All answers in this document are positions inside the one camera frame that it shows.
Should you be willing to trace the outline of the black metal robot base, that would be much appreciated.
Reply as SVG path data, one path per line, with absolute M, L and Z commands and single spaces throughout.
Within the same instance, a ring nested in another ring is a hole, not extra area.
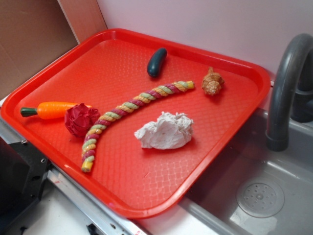
M 37 204 L 49 159 L 33 144 L 0 140 L 0 230 Z

